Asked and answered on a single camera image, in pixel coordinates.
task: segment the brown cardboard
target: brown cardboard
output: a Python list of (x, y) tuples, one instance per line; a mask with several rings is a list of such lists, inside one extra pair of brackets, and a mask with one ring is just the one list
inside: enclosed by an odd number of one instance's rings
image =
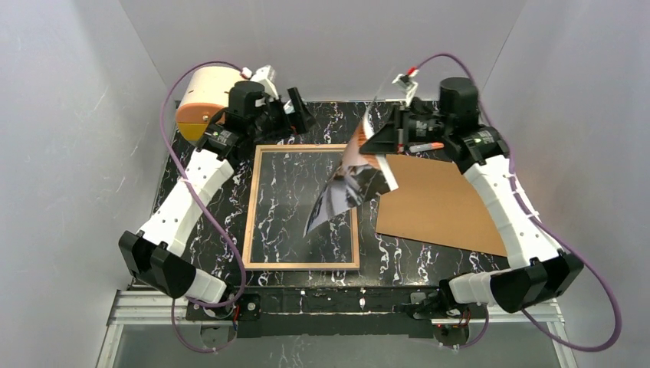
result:
[(506, 255), (490, 213), (454, 163), (387, 156), (399, 186), (379, 200), (377, 232)]

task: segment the white backdrop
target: white backdrop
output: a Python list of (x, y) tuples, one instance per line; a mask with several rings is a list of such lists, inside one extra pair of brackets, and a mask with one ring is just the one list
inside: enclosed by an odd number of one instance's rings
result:
[[(612, 283), (621, 340), (580, 366), (648, 366), (650, 4), (528, 2), (484, 91), (524, 188)], [(585, 270), (560, 298), (574, 343), (603, 343), (612, 308)]]
[(90, 367), (151, 213), (165, 86), (117, 0), (2, 2), (0, 366)]
[[(306, 100), (372, 99), (393, 67), (391, 81), (440, 51), (460, 56), (483, 86), (525, 3), (120, 1), (167, 86), (202, 61), (253, 70), (271, 64), (280, 93), (298, 87)], [(452, 62), (436, 61), (420, 74), (419, 95), (437, 96), (438, 82), (460, 73)], [(380, 97), (403, 95), (388, 85)]]

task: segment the black marble table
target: black marble table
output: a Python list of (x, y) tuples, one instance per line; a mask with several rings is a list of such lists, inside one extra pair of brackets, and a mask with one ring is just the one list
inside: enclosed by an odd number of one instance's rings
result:
[[(307, 106), (317, 119), (316, 126), (303, 136), (291, 137), (280, 143), (346, 143), (368, 103), (308, 103)], [(387, 118), (389, 107), (389, 103), (378, 103), (373, 107), (370, 121), (375, 131)], [(173, 147), (185, 165), (192, 147), (178, 133)], [(430, 159), (448, 160), (442, 151), (424, 155)], [(251, 174), (252, 161), (244, 162), (235, 169), (232, 179), (217, 191), (208, 205), (240, 251), (246, 229)], [(168, 159), (154, 210), (163, 202), (178, 177), (172, 160)], [(358, 208), (361, 262), (358, 271), (249, 271), (246, 274), (247, 283), (251, 286), (303, 288), (435, 286), (442, 278), (455, 274), (507, 268), (506, 258), (378, 235), (375, 233), (378, 207), (379, 200), (376, 199)], [(235, 257), (203, 217), (189, 236), (183, 258), (231, 284), (240, 283)]]

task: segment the picture frame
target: picture frame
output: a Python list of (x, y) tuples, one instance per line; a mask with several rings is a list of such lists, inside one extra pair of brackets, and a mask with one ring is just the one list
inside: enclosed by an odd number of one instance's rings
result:
[(295, 145), (258, 145), (255, 150), (253, 173), (251, 180), (251, 194), (248, 201), (248, 217), (246, 221), (245, 238), (242, 249), (242, 261), (247, 270), (252, 271), (327, 271), (327, 270), (358, 270), (359, 259), (359, 232), (356, 208), (350, 210), (350, 251), (349, 262), (259, 262), (252, 261), (254, 245), (256, 215), (258, 210), (258, 195), (260, 189), (260, 174), (265, 153), (341, 153), (345, 144), (295, 144)]

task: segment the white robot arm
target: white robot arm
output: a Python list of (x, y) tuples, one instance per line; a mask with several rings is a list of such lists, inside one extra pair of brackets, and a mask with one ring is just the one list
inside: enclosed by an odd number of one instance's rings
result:
[[(432, 109), (412, 96), (417, 87), (410, 79), (412, 75), (409, 72), (396, 78), (407, 93), (406, 104), (395, 104), (386, 125), (359, 151), (395, 154), (411, 143), (444, 143), (445, 153), (490, 212), (504, 242), (510, 268), (442, 280), (437, 293), (406, 309), (420, 314), (444, 313), (464, 304), (479, 303), (499, 305), (513, 313), (562, 294), (583, 269), (583, 263), (575, 255), (567, 254), (531, 221), (531, 217), (539, 219), (517, 178), (510, 173), (507, 144), (495, 128), (479, 123), (476, 86), (467, 78), (443, 80), (438, 109)], [(531, 213), (523, 210), (515, 195)]]
[[(186, 97), (194, 93), (192, 106), (177, 114), (177, 118), (198, 116), (202, 122), (209, 120), (203, 124), (204, 131), (185, 168), (187, 179), (176, 183), (164, 203), (136, 234), (124, 232), (119, 241), (124, 261), (135, 278), (170, 297), (185, 296), (210, 304), (222, 300), (228, 285), (181, 258), (190, 232), (202, 215), (187, 185), (192, 186), (203, 205), (208, 205), (233, 175), (233, 169), (251, 157), (257, 142), (306, 133), (315, 123), (296, 88), (289, 89), (290, 100), (282, 103), (273, 85), (275, 72), (268, 65), (250, 80), (234, 83), (228, 92), (228, 107), (222, 107), (211, 118), (206, 117), (200, 109), (219, 105), (215, 101), (197, 101), (196, 96), (223, 95), (223, 86), (212, 86), (216, 72), (214, 69), (195, 72), (185, 93)], [(195, 126), (186, 124), (183, 130), (195, 133)]]

